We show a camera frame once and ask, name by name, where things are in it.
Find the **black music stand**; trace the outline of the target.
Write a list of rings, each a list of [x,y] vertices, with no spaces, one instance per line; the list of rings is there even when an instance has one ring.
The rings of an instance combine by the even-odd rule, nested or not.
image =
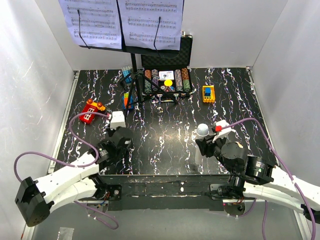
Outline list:
[[[111,50],[111,51],[119,51],[119,52],[124,52],[124,53],[129,53],[131,55],[131,63],[132,63],[132,71],[130,77],[132,77],[132,82],[131,82],[131,90],[136,90],[137,96],[139,97],[138,103],[143,103],[143,100],[141,99],[141,93],[140,93],[140,80],[143,81],[148,81],[151,82],[151,80],[147,79],[144,74],[137,69],[136,65],[136,54],[140,55],[147,55],[147,56],[157,56],[157,57],[175,57],[179,50],[152,50],[148,48],[141,48],[141,47],[132,47],[132,46],[126,46],[125,41],[124,41],[124,35],[123,35],[123,28],[122,28],[122,20],[120,17],[120,10],[118,6],[118,0],[117,1],[117,8],[118,8],[118,15],[119,15],[119,22],[120,22],[120,30],[121,30],[121,36],[122,36],[122,47],[121,49],[113,49],[113,48],[97,48],[97,47],[91,47],[91,48],[86,48],[83,46],[80,46],[85,49],[99,49],[99,50]]]

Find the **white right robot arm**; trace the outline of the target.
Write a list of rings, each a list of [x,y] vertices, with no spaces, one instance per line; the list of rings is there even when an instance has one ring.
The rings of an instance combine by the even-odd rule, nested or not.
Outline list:
[[[215,199],[257,198],[301,213],[320,222],[320,188],[294,176],[226,138],[197,139],[201,156],[215,157],[229,172],[227,184],[206,193]]]

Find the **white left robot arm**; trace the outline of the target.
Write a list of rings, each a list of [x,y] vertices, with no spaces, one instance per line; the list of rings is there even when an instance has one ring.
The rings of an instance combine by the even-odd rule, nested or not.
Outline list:
[[[34,227],[56,209],[85,198],[119,200],[122,187],[103,182],[99,172],[129,152],[133,136],[129,128],[118,127],[71,165],[37,179],[27,177],[22,180],[15,204],[26,225]]]

